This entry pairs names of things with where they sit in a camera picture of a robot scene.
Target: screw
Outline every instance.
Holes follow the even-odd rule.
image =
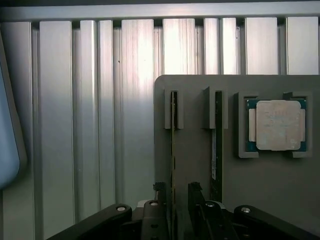
[[[248,213],[251,212],[251,210],[250,210],[249,208],[247,208],[247,207],[241,208],[241,211],[244,212],[244,213],[246,213],[246,214],[248,214]]]
[[[124,206],[120,206],[120,207],[117,208],[117,210],[119,212],[122,212],[122,211],[126,210],[126,208]]]
[[[206,201],[205,205],[208,206],[208,207],[214,207],[215,206],[215,204],[212,201]]]

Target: black mechanical arm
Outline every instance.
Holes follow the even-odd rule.
[[[155,199],[132,211],[113,204],[49,240],[169,240],[166,185],[153,186]],[[241,205],[234,213],[220,202],[205,200],[198,182],[188,185],[188,210],[199,240],[320,240],[305,230],[261,211]]]

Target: gray mounting panel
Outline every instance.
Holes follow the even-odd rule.
[[[225,207],[233,211],[239,205],[252,205],[320,235],[320,147],[317,147],[320,144],[320,125],[317,124],[320,123],[320,76],[163,75],[154,86],[155,175],[156,181],[167,182],[167,188],[171,186],[171,141],[170,130],[165,129],[165,116],[168,118],[165,93],[178,91],[183,99],[183,109],[179,109],[178,104],[178,113],[183,114],[179,118],[183,128],[177,129],[174,137],[178,239],[193,239],[188,183],[200,182],[204,197],[209,200],[211,196],[212,129],[216,126],[208,121],[212,114],[205,111],[208,87],[227,94],[227,104],[223,106],[227,111],[223,114],[223,121],[227,121],[223,123],[223,164],[217,169],[222,174]],[[257,96],[262,100],[300,96],[307,99],[307,124],[313,134],[307,136],[306,152],[258,153],[242,149],[238,140],[239,134],[244,134],[245,124],[238,119],[238,105],[243,103],[238,101]]]

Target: metal frame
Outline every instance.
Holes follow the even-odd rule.
[[[172,17],[319,16],[320,1],[26,6],[0,8],[0,22]]]

